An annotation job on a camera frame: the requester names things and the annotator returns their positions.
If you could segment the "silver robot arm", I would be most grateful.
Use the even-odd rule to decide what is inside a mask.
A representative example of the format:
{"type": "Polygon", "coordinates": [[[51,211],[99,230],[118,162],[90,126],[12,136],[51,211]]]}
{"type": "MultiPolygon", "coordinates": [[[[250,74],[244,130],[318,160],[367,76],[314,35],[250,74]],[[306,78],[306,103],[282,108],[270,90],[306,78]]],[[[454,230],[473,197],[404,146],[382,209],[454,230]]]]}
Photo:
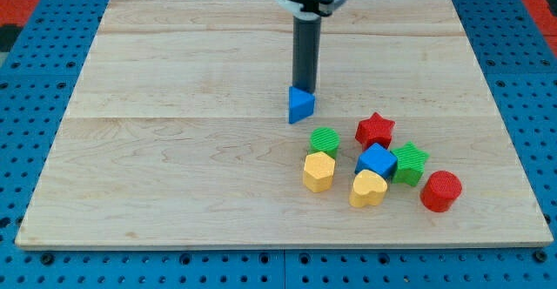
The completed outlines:
{"type": "Polygon", "coordinates": [[[347,0],[276,0],[292,13],[292,85],[313,93],[317,85],[321,21],[347,0]]]}

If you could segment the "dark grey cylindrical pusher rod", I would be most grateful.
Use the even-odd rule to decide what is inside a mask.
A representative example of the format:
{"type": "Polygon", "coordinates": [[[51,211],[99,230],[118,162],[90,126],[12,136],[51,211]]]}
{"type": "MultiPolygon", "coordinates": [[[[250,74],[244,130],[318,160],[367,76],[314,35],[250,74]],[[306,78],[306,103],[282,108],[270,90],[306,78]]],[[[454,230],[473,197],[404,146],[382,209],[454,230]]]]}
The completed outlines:
{"type": "Polygon", "coordinates": [[[317,85],[321,18],[293,18],[292,85],[314,93],[317,85]]]}

